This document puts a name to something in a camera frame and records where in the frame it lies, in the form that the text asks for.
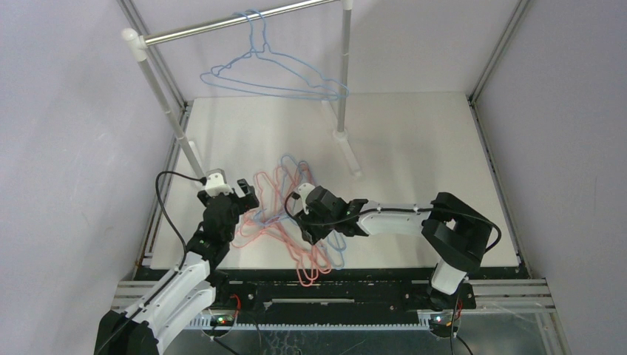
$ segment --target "white board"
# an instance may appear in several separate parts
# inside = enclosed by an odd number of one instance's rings
[[[187,126],[205,170],[221,168],[227,181],[271,171],[288,152],[309,162],[317,182],[345,200],[429,203],[451,192],[497,223],[502,241],[482,266],[517,266],[473,118],[462,93],[358,94],[347,102],[347,128],[364,177],[355,180],[331,133],[319,101],[284,98],[198,98]],[[181,154],[176,171],[193,175]],[[166,208],[188,240],[202,220],[194,183],[174,177]],[[300,235],[294,230],[295,239]],[[162,221],[152,268],[169,268],[181,256],[180,242]],[[379,235],[347,239],[346,268],[432,267],[438,255],[422,237]],[[287,250],[271,237],[231,248],[221,268],[294,268]]]

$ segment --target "blue wire hanger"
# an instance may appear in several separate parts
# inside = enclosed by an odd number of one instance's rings
[[[263,46],[261,50],[258,50],[255,47],[255,43],[254,43],[254,25],[252,20],[248,17],[248,15],[246,13],[236,13],[237,15],[241,15],[246,17],[246,21],[248,22],[248,24],[250,24],[251,26],[251,34],[249,36],[250,38],[250,42],[251,42],[251,49],[248,50],[248,52],[244,53],[243,55],[233,59],[232,61],[230,61],[228,64],[226,65],[217,65],[215,67],[212,67],[208,72],[204,72],[202,74],[200,74],[200,80],[203,81],[203,83],[207,84],[207,85],[211,85],[213,87],[221,87],[223,89],[231,89],[231,90],[235,90],[235,91],[239,91],[239,92],[246,92],[249,94],[256,94],[256,95],[264,95],[264,96],[274,96],[277,98],[298,98],[298,99],[303,99],[303,100],[316,100],[316,101],[336,101],[339,100],[340,98],[345,98],[348,96],[348,88],[341,84],[339,81],[335,80],[335,79],[329,79],[326,78],[321,72],[320,70],[316,69],[313,65],[305,63],[304,61],[293,57],[292,55],[289,54],[285,54],[285,53],[279,53],[279,52],[275,52],[270,48],[270,43],[268,42],[268,38],[266,37],[265,34],[265,28],[266,28],[266,22],[265,22],[265,17],[257,10],[246,10],[247,13],[256,13],[257,15],[259,15],[259,17],[261,18],[261,20],[263,21],[263,31],[262,31],[262,35],[263,35]],[[322,79],[325,83],[335,83],[338,85],[338,87],[344,88],[346,91],[346,95],[341,94],[340,92],[338,92],[336,89],[333,89],[332,87],[330,87],[327,84],[319,84],[319,85],[313,85],[307,78],[305,78],[304,76],[300,75],[298,72],[296,72],[295,70],[291,69],[290,67],[278,62],[277,60],[271,59],[271,58],[264,58],[263,56],[261,56],[260,54],[262,53],[270,53],[273,55],[278,55],[278,56],[282,56],[285,58],[289,58],[292,59],[294,61],[297,61],[303,65],[305,65],[306,67],[309,67],[310,69],[312,69],[314,72],[316,72],[318,74],[318,76],[320,77],[320,79]],[[291,72],[292,74],[294,74],[295,76],[301,78],[308,87],[310,87],[311,89],[295,89],[295,88],[288,88],[288,87],[274,87],[271,85],[262,85],[262,84],[255,84],[255,83],[251,83],[251,82],[247,82],[247,81],[241,81],[241,80],[237,80],[237,79],[233,79],[233,78],[227,78],[225,76],[222,76],[222,71],[228,71],[233,67],[233,64],[237,63],[238,61],[242,61],[242,60],[246,60],[246,59],[250,59],[250,58],[257,58],[259,60],[262,61],[268,61],[270,63],[276,64],[278,66],[280,66],[281,68]],[[242,84],[242,85],[246,85],[246,86],[250,86],[252,88],[250,89],[241,89],[238,87],[231,87],[228,85],[222,85],[222,84],[216,84],[216,83],[212,83],[209,80],[207,80],[207,77],[209,77],[209,79],[211,79],[211,77],[217,78],[217,79],[223,79],[226,81],[230,81],[233,83],[238,83],[238,84]],[[289,94],[273,94],[273,93],[269,93],[269,92],[263,92],[260,89],[256,89],[256,88],[263,88],[263,89],[274,89],[274,90],[282,90],[282,91],[286,91],[286,92],[293,92],[293,93],[289,93]]]

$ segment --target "black cable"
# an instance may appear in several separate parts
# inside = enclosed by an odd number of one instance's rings
[[[231,349],[227,344],[221,342],[218,338],[214,337],[213,338],[214,342],[220,346],[222,346],[223,348],[225,348],[226,350],[230,351],[231,354],[233,355],[240,355],[237,351]]]
[[[248,312],[244,312],[241,309],[236,309],[236,308],[211,308],[211,310],[215,310],[215,311],[239,311],[240,315],[245,314],[250,320],[253,321],[253,323],[255,324],[255,328],[257,329],[257,336],[259,337],[259,355],[261,355],[262,352],[262,348],[263,348],[263,344],[261,341],[261,329],[259,328],[259,323],[257,323],[257,320],[254,318],[254,316],[251,313]],[[211,332],[213,333],[213,331],[215,330],[215,328],[217,327],[217,325],[215,325],[213,327],[213,329],[211,330]],[[201,329],[201,331],[208,337],[210,337],[211,335],[207,334],[207,332],[205,332],[204,329]]]
[[[157,193],[157,202],[159,203],[159,207],[161,207],[161,211],[163,212],[163,216],[166,218],[166,220],[168,221],[169,225],[172,227],[172,230],[174,230],[175,234],[177,235],[178,239],[180,240],[181,244],[183,244],[183,258],[181,258],[180,260],[180,264],[179,264],[179,269],[181,269],[183,267],[183,264],[185,264],[185,259],[187,258],[187,245],[185,243],[185,240],[183,239],[183,236],[180,234],[180,232],[178,231],[178,229],[176,228],[176,226],[174,226],[174,223],[172,222],[172,220],[170,219],[170,216],[168,216],[168,212],[166,211],[166,207],[163,204],[163,199],[161,198],[161,191],[159,190],[159,178],[165,174],[172,174],[172,175],[177,175],[180,176],[182,178],[185,178],[187,180],[193,180],[193,181],[198,181],[199,183],[202,183],[203,180],[201,179],[197,179],[195,177],[191,177],[191,176],[187,176],[187,175],[183,175],[179,172],[173,172],[170,170],[165,170],[160,172],[159,174],[157,174],[157,178],[155,178],[155,192]],[[164,283],[161,285],[161,287],[159,287],[159,289],[153,293],[143,304],[144,307],[146,307],[148,304],[150,304],[150,302],[161,292],[163,291],[163,289],[177,276],[177,273],[173,273],[172,276]],[[122,324],[120,324],[120,326],[118,326],[113,332],[112,334],[106,338],[106,340],[98,347],[98,349],[94,352],[94,355],[98,355],[103,349],[104,347],[109,344],[113,338],[115,338],[116,335],[118,335],[118,333],[120,333],[120,331],[122,331],[122,329],[124,329],[124,327],[126,327],[132,320],[133,318],[135,318],[140,312],[142,311],[142,308],[138,308],[135,313],[133,313],[127,320],[125,320]]]
[[[452,209],[440,209],[439,207],[432,207],[430,209],[418,209],[418,210],[413,210],[413,209],[366,209],[364,211],[360,211],[359,213],[353,214],[351,216],[348,217],[344,217],[344,218],[340,218],[339,220],[335,220],[333,222],[305,222],[303,220],[297,220],[289,211],[288,211],[288,201],[290,199],[290,197],[292,197],[293,194],[290,194],[287,196],[287,198],[285,199],[285,202],[283,203],[283,208],[285,210],[285,213],[288,215],[288,217],[290,217],[294,222],[296,222],[296,224],[302,229],[302,225],[306,225],[306,226],[334,226],[338,223],[342,223],[342,222],[346,222],[349,220],[352,220],[353,218],[357,218],[359,216],[362,216],[364,214],[368,214],[368,213],[372,213],[372,212],[402,212],[402,213],[419,213],[419,212],[445,212],[445,213],[450,213],[450,214],[454,214],[454,215],[458,215],[458,216],[462,216],[462,217],[468,217],[468,218],[472,218],[474,220],[480,220],[481,222],[487,223],[489,224],[491,227],[493,227],[496,230],[496,240],[490,244],[487,248],[486,248],[486,253],[488,251],[490,251],[492,248],[494,248],[498,242],[501,241],[501,236],[503,235],[503,232],[501,231],[500,228],[498,228],[498,226],[492,222],[491,220],[488,220],[486,218],[482,218],[482,217],[477,217],[477,216],[473,216],[472,214],[466,214],[466,213],[462,213],[462,212],[457,212],[457,211],[453,211]]]
[[[466,349],[468,350],[468,354],[470,354],[470,355],[475,355],[475,354],[473,354],[473,353],[472,353],[472,350],[470,350],[470,346],[468,346],[468,344],[466,344],[466,342],[465,342],[465,341],[464,341],[464,340],[463,340],[463,339],[462,339],[459,335],[457,336],[457,339],[458,339],[458,340],[459,340],[462,344],[464,344],[464,346],[465,346],[465,347],[466,347]]]
[[[451,316],[451,336],[449,338],[449,342],[451,345],[451,355],[455,355],[455,351],[453,350],[453,337],[455,336],[455,313],[457,313],[457,304],[459,304],[459,292],[457,293],[455,306],[453,307],[453,315]]]

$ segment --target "metal rod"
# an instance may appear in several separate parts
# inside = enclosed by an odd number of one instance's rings
[[[165,94],[163,94],[163,90],[161,89],[161,86],[159,85],[159,81],[157,81],[155,74],[152,72],[150,64],[147,60],[139,61],[138,64],[141,68],[141,71],[143,72],[143,75],[146,77],[146,80],[148,81],[152,92],[155,94],[157,101],[159,101],[163,113],[166,114],[168,122],[174,130],[174,136],[176,137],[177,142],[180,144],[181,150],[183,150],[183,153],[187,157],[189,165],[192,166],[192,169],[194,170],[194,173],[198,178],[203,178],[205,176],[205,173],[200,167],[200,163],[198,162],[198,159],[196,159],[196,155],[194,155],[194,151],[192,151],[192,147],[189,145],[187,136],[185,135],[183,128],[180,126],[177,116],[173,113],[172,108],[168,103],[168,99],[166,98]]]
[[[275,7],[273,9],[263,10],[261,11],[261,14],[263,15],[263,17],[270,17],[270,16],[275,16],[275,15],[280,15],[282,13],[290,13],[292,11],[306,9],[306,8],[317,6],[317,5],[330,4],[331,2],[335,2],[335,1],[338,1],[338,0],[302,1],[302,2],[297,2],[296,4],[289,4],[289,5],[284,5],[281,7]],[[248,18],[253,21],[253,20],[258,20],[261,17],[258,14],[253,13],[249,15]],[[247,22],[246,17],[233,15],[233,16],[222,18],[219,20],[203,22],[202,24],[193,24],[192,26],[181,27],[181,28],[177,28],[174,30],[165,31],[161,33],[154,33],[152,35],[145,35],[143,37],[143,40],[146,43],[146,46],[150,47],[154,44],[159,44],[159,43],[163,43],[167,41],[174,41],[175,39],[185,38],[185,37],[197,35],[199,33],[215,31],[215,30],[219,30],[220,28],[230,27],[236,24],[245,24],[246,22]]]
[[[135,29],[140,35],[146,35],[150,33],[150,30],[146,26],[143,18],[141,17],[139,10],[135,6],[132,0],[118,0],[118,5],[122,9],[122,13],[126,16],[126,19],[129,21],[129,24],[133,29]],[[185,107],[185,98],[181,93],[176,81],[174,80],[174,76],[172,72],[168,68],[166,61],[163,59],[159,48],[152,47],[146,51],[148,58],[155,66],[155,71],[161,78],[161,81],[166,85],[168,91],[172,95],[172,97],[176,100],[177,105],[181,110]]]
[[[501,37],[498,39],[498,43],[496,47],[492,51],[492,55],[490,55],[490,59],[486,64],[484,71],[481,73],[475,88],[472,90],[470,95],[468,96],[470,104],[474,105],[481,92],[484,91],[484,87],[486,86],[486,82],[491,76],[492,72],[496,68],[496,64],[501,60],[501,57],[505,53],[505,49],[507,48],[507,44],[512,40],[512,37],[521,23],[521,19],[523,18],[526,11],[529,9],[529,5],[532,3],[532,0],[519,0],[516,8],[514,9],[514,13],[512,17],[509,18],[507,22],[507,26],[505,27],[505,31],[501,34]]]
[[[348,86],[348,47],[350,43],[350,15],[352,10],[344,10],[342,17],[342,71],[339,75],[340,82],[344,87]],[[339,88],[342,98],[339,99],[337,110],[337,132],[344,132],[344,120],[346,118],[346,89]]]

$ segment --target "gray wall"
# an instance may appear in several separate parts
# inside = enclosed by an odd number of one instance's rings
[[[627,2],[536,1],[479,114],[574,354],[624,354]]]
[[[172,133],[115,1],[0,13],[0,353],[91,354]]]

